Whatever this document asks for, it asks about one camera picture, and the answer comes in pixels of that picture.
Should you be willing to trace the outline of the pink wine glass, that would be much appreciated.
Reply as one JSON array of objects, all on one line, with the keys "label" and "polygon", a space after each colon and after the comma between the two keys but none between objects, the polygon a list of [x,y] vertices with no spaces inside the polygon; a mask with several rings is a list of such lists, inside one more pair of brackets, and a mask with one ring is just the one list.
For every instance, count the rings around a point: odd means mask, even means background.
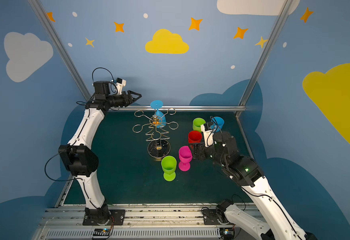
[{"label": "pink wine glass", "polygon": [[190,169],[190,162],[193,159],[192,152],[188,146],[183,146],[178,151],[179,155],[179,169],[183,172],[187,172]]}]

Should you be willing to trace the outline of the red wine glass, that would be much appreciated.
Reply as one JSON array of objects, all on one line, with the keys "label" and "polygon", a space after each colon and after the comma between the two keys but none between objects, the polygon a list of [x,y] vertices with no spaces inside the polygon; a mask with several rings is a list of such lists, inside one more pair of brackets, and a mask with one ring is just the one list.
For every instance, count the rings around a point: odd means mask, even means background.
[{"label": "red wine glass", "polygon": [[194,144],[201,143],[202,134],[199,131],[191,131],[188,133],[188,145],[193,150]]}]

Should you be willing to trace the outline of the blue wine glass back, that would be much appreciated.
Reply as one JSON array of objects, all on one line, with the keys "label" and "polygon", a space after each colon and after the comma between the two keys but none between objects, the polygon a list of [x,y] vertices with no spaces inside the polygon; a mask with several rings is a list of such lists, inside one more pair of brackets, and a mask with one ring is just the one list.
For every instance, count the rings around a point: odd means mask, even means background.
[{"label": "blue wine glass back", "polygon": [[158,119],[157,122],[159,123],[158,128],[163,128],[167,125],[165,114],[160,111],[160,108],[162,108],[163,105],[164,105],[163,102],[160,100],[152,101],[150,104],[151,108],[155,110],[155,115],[157,116],[157,119]]}]

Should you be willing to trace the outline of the blue wine glass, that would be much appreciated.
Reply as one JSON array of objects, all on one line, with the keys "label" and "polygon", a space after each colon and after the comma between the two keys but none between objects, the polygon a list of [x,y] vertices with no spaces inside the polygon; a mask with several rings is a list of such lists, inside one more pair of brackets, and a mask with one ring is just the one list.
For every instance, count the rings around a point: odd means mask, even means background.
[{"label": "blue wine glass", "polygon": [[221,117],[212,117],[211,121],[212,121],[211,128],[216,132],[220,132],[224,125],[224,119]]},{"label": "blue wine glass", "polygon": [[163,105],[164,105],[163,102],[160,100],[152,101],[150,104],[151,108],[155,110],[155,115],[157,116],[157,119],[158,119],[157,122],[159,123],[158,128],[163,128],[167,125],[165,114],[160,111],[160,108],[162,108]]}]

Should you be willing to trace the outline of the green wine glass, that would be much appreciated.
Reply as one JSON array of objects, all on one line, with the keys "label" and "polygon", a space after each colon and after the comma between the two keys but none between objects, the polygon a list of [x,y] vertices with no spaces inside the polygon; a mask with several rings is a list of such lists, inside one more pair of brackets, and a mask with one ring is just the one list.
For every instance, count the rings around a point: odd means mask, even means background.
[{"label": "green wine glass", "polygon": [[203,118],[195,118],[192,121],[192,129],[201,133],[201,126],[203,126],[206,121]]},{"label": "green wine glass", "polygon": [[177,160],[173,156],[166,156],[161,161],[161,166],[164,171],[164,179],[168,182],[172,182],[176,177],[176,167],[177,167]]}]

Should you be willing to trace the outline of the green wine glass back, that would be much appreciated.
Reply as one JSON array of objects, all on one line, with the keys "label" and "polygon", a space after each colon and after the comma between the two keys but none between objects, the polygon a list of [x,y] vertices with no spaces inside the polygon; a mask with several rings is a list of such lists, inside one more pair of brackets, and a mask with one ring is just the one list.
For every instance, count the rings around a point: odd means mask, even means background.
[{"label": "green wine glass back", "polygon": [[172,182],[176,177],[176,167],[177,167],[177,160],[173,156],[166,156],[161,161],[161,166],[164,171],[164,179],[168,182]]}]

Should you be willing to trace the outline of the blue wine glass front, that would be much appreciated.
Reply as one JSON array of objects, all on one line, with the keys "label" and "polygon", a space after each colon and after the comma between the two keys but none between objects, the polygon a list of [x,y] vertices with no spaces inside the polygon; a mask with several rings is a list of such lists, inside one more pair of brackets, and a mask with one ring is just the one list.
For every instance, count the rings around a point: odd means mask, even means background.
[{"label": "blue wine glass front", "polygon": [[211,121],[212,121],[211,128],[216,132],[220,132],[224,125],[224,119],[221,117],[212,117]]}]

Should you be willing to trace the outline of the gold wire wine glass rack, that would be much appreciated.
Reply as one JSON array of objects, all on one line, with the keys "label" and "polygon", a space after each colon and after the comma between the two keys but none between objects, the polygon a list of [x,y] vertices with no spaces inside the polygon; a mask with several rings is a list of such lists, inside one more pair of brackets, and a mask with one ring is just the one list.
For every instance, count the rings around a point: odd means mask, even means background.
[{"label": "gold wire wine glass rack", "polygon": [[137,118],[145,117],[148,119],[148,123],[133,126],[134,133],[141,133],[147,127],[148,131],[145,133],[145,136],[147,136],[146,142],[148,142],[147,150],[151,158],[158,162],[168,156],[171,151],[171,144],[169,142],[170,131],[166,128],[176,130],[179,127],[177,122],[168,122],[166,119],[168,115],[172,116],[176,114],[175,109],[170,108],[166,113],[161,112],[158,115],[157,112],[159,111],[155,110],[154,114],[148,117],[142,110],[137,110],[134,116]]}]

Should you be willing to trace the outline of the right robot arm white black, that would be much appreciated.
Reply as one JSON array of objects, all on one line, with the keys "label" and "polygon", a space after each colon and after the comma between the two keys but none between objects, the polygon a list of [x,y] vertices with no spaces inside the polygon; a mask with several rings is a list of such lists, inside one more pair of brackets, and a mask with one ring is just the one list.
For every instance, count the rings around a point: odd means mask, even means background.
[{"label": "right robot arm white black", "polygon": [[272,191],[270,184],[256,161],[240,153],[236,139],[229,132],[211,131],[203,134],[203,143],[191,143],[189,148],[196,159],[211,159],[221,166],[228,178],[234,181],[253,201],[264,221],[247,214],[233,201],[225,200],[216,207],[223,221],[244,230],[256,240],[314,240],[290,216]]}]

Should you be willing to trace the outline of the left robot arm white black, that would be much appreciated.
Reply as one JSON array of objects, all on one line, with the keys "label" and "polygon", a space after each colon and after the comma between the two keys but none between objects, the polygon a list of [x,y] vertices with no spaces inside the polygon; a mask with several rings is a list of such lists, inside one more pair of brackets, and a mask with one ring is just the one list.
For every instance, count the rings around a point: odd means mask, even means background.
[{"label": "left robot arm white black", "polygon": [[84,104],[84,117],[66,145],[61,145],[58,153],[68,172],[78,181],[85,201],[85,226],[106,226],[112,224],[107,200],[102,194],[97,169],[99,158],[92,151],[94,136],[106,113],[111,108],[127,107],[138,99],[141,94],[133,91],[123,91],[126,80],[94,82],[95,94]]}]

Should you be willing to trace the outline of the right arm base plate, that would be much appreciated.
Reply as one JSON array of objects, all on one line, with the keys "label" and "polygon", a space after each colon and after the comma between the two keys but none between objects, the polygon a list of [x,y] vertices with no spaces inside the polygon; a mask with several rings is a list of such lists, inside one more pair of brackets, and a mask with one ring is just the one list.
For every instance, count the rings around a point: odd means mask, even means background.
[{"label": "right arm base plate", "polygon": [[227,212],[228,209],[226,211],[209,208],[201,209],[205,225],[233,225],[233,223],[229,222],[225,216],[225,213]]}]

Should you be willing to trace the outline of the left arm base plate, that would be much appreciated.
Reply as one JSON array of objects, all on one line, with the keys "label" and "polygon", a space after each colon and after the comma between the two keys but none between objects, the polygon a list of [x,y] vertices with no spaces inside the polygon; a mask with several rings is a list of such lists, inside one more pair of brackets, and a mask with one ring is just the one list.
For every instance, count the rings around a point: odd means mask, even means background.
[{"label": "left arm base plate", "polygon": [[124,223],[125,210],[96,210],[85,208],[83,226],[121,226]]}]

